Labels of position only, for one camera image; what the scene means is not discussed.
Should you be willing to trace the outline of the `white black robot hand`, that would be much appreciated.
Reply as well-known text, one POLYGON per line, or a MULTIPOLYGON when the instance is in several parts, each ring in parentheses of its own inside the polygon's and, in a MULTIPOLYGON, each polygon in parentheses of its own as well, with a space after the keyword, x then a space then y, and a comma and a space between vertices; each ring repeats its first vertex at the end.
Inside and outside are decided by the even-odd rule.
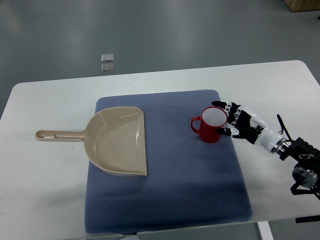
POLYGON ((276 153, 288 141, 281 133, 272 130, 270 125, 248 107, 231 101, 213 101, 215 107, 227 113, 228 128, 218 128, 217 133, 235 139, 244 139, 253 145, 263 147, 267 152, 276 153))

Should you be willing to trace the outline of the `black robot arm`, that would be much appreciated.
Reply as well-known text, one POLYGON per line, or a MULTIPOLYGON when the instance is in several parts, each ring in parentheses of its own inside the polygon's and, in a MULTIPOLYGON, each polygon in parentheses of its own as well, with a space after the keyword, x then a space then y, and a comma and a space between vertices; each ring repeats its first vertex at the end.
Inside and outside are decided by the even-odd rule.
POLYGON ((293 195, 315 195, 320 197, 320 151, 301 137, 293 140, 281 118, 277 115, 281 130, 280 134, 286 134, 278 143, 275 153, 284 161, 288 157, 296 160, 292 171, 294 184, 290 191, 293 195))

